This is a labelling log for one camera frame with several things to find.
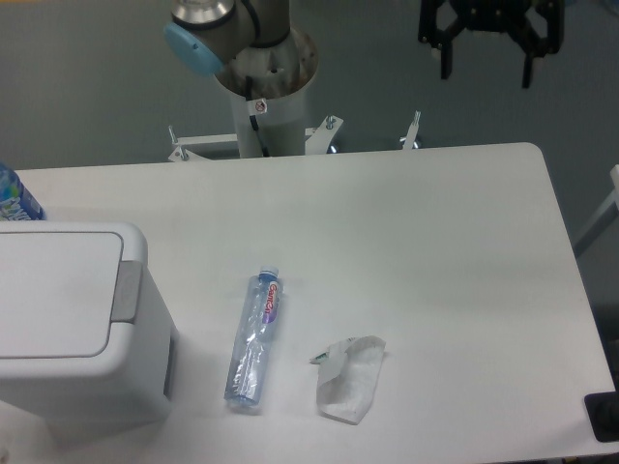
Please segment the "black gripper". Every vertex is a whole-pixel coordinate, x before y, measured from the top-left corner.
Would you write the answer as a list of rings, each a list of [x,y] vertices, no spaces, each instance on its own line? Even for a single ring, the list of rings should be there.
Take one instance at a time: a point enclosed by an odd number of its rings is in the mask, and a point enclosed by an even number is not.
[[[442,80],[453,67],[452,41],[464,30],[507,34],[526,53],[521,87],[529,89],[535,54],[556,54],[565,35],[563,1],[423,1],[418,40],[440,52]]]

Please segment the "grey robot arm blue cap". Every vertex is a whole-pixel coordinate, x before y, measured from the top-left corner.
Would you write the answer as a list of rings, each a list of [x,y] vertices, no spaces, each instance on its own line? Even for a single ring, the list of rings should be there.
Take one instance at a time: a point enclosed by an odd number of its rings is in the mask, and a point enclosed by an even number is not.
[[[453,41],[464,30],[508,35],[524,53],[521,87],[531,85],[534,61],[560,50],[563,1],[451,1],[453,21],[441,29],[442,1],[420,6],[418,41],[439,51],[440,75],[450,77]],[[194,73],[221,73],[247,48],[273,48],[291,33],[287,1],[173,1],[164,37]]]

